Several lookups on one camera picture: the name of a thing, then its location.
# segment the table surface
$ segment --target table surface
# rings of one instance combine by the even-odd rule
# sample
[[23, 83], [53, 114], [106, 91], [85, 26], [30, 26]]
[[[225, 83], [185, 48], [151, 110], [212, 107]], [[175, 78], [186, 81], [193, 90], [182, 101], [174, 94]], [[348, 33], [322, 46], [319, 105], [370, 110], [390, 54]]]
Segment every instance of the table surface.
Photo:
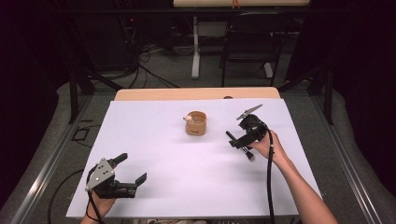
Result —
[[[223, 100], [232, 96], [232, 100]], [[236, 120], [245, 109], [276, 130], [302, 176], [319, 193], [285, 102], [275, 88], [197, 88], [122, 90], [111, 102], [87, 161], [67, 217], [83, 217], [85, 179], [100, 159], [127, 152], [116, 169], [116, 179], [133, 183], [143, 173], [148, 180], [134, 199], [118, 199], [107, 217], [213, 218], [267, 217], [267, 160], [252, 150], [255, 161], [232, 148], [225, 131], [244, 132]], [[182, 119], [193, 110], [206, 112], [203, 136], [187, 135]], [[283, 176], [273, 166], [276, 216], [298, 215]]]
[[[238, 0], [240, 7], [308, 6], [310, 0]], [[231, 7], [233, 0], [175, 0], [175, 7]]]

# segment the gray floor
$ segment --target gray floor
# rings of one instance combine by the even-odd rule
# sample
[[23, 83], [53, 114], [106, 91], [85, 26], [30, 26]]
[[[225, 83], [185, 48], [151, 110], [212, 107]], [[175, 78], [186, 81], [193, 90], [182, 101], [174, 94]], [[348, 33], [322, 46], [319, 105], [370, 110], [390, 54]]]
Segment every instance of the gray floor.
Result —
[[[284, 81], [292, 44], [291, 39], [282, 56], [277, 86]], [[159, 50], [152, 52], [146, 58], [148, 62], [142, 64], [152, 73], [182, 88], [219, 87], [221, 70], [218, 49], [207, 45], [201, 53], [201, 72], [197, 80], [191, 80], [190, 77], [191, 54], [181, 55]], [[230, 71], [246, 73], [249, 69], [256, 68], [248, 65], [234, 67]], [[121, 73], [109, 73], [106, 76], [118, 77], [114, 81], [123, 87], [128, 87], [134, 78], [134, 75], [123, 77]], [[113, 90], [102, 83], [93, 83], [97, 89], [94, 96], [79, 96], [82, 111], [75, 125], [67, 124], [70, 116], [68, 85], [58, 90], [60, 100], [52, 122], [20, 184], [2, 208], [1, 223], [47, 223], [47, 208], [54, 190], [68, 175], [84, 167], [91, 149], [70, 141], [71, 135], [78, 127], [94, 126], [83, 142], [91, 146], [99, 130], [95, 125], [101, 124], [109, 101], [115, 95]], [[226, 84], [265, 86], [267, 81], [260, 83], [251, 79], [243, 82], [230, 79]], [[296, 90], [282, 93], [281, 96], [287, 102], [314, 176], [323, 190], [325, 203], [340, 223], [396, 223], [396, 199], [384, 189], [360, 154], [353, 140], [342, 96], [334, 93], [334, 125], [329, 126], [322, 117], [321, 98], [309, 97], [304, 91], [306, 84], [302, 83]], [[132, 88], [142, 87], [167, 88], [158, 79], [141, 71]], [[77, 220], [64, 217], [70, 203], [67, 196], [76, 188], [78, 181], [79, 175], [73, 176], [57, 194], [51, 210], [53, 223], [78, 223]], [[276, 223], [290, 221], [290, 217], [280, 217]], [[121, 220], [109, 220], [109, 223], [121, 223]]]

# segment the human hand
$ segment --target human hand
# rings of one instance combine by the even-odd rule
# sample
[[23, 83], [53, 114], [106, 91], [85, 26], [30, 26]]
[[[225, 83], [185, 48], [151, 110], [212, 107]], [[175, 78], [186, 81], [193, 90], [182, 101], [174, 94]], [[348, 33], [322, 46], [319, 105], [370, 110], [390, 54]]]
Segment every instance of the human hand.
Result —
[[[279, 138], [274, 131], [270, 131], [273, 137], [273, 146], [274, 146], [274, 154], [273, 154], [273, 162], [276, 166], [282, 166], [283, 164], [288, 163], [290, 160], [282, 145], [280, 144]], [[253, 147], [257, 149], [260, 154], [262, 154], [266, 159], [268, 159], [269, 151], [270, 151], [270, 134], [267, 133], [264, 138], [259, 142], [252, 142], [249, 147]]]
[[[105, 218], [105, 215], [107, 215], [113, 204], [116, 202], [116, 199], [101, 199], [94, 191], [92, 191], [92, 199], [94, 204], [96, 205], [96, 208], [98, 209], [102, 220]], [[85, 214], [84, 218], [81, 220], [81, 224], [98, 223], [96, 220], [99, 220], [99, 218], [97, 217], [91, 202], [88, 204], [87, 214]]]

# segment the human arm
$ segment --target human arm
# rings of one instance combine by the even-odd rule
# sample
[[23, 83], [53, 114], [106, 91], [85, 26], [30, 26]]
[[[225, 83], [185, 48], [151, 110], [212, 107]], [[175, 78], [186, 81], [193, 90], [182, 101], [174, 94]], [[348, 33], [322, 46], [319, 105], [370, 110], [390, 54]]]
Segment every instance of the human arm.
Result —
[[[99, 211], [99, 214], [100, 214], [102, 220], [105, 218], [105, 215], [108, 213], [108, 211], [110, 211], [111, 207], [116, 202], [116, 199], [101, 199], [94, 191], [92, 192], [92, 199]], [[92, 204], [89, 203], [88, 207], [87, 207], [87, 212], [80, 223], [81, 224], [97, 224], [97, 223], [99, 223], [98, 221], [92, 219], [91, 217], [98, 220]]]
[[[288, 183], [302, 222], [304, 224], [337, 223], [330, 209], [304, 180], [294, 166], [294, 163], [289, 159], [279, 142], [277, 134], [273, 131], [271, 131], [271, 134], [273, 136], [274, 145], [273, 162], [279, 168]], [[257, 149], [268, 159], [270, 147], [269, 134], [266, 134], [260, 142], [253, 142], [249, 146]]]

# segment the white table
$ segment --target white table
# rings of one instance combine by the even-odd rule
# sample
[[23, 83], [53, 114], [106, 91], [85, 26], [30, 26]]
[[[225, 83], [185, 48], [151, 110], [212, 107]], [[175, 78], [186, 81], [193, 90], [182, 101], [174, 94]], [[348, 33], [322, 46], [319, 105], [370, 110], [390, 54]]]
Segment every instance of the white table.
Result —
[[[310, 0], [238, 0], [239, 6], [244, 7], [306, 7]], [[233, 0], [175, 0], [174, 7], [232, 7]], [[215, 29], [223, 27], [222, 34], [224, 34], [224, 25], [215, 24]], [[198, 19], [193, 18], [193, 37], [194, 37], [194, 55], [192, 61], [191, 78], [199, 78], [200, 52], [198, 46]]]
[[[249, 96], [249, 91], [253, 97], [267, 94], [272, 98], [244, 98]], [[148, 95], [149, 92], [120, 91], [116, 101], [111, 103], [67, 217], [84, 216], [88, 201], [84, 190], [88, 171], [101, 158], [112, 159], [124, 152], [129, 158], [116, 168], [116, 179], [133, 183], [143, 173], [148, 173], [148, 179], [139, 187], [134, 199], [117, 199], [107, 217], [269, 216], [265, 187], [267, 160], [252, 150], [256, 160], [250, 162], [241, 151], [230, 146], [230, 139], [225, 134], [230, 131], [237, 138], [242, 136], [244, 132], [238, 127], [240, 120], [236, 117], [258, 104], [263, 107], [254, 114], [276, 130], [289, 157], [319, 193], [289, 111], [275, 94], [276, 89], [153, 90], [153, 95]], [[199, 95], [205, 100], [196, 100]], [[226, 95], [243, 99], [218, 97]], [[183, 117], [193, 110], [207, 115], [203, 136], [185, 133]], [[272, 187], [276, 216], [298, 215], [289, 188], [275, 166]]]

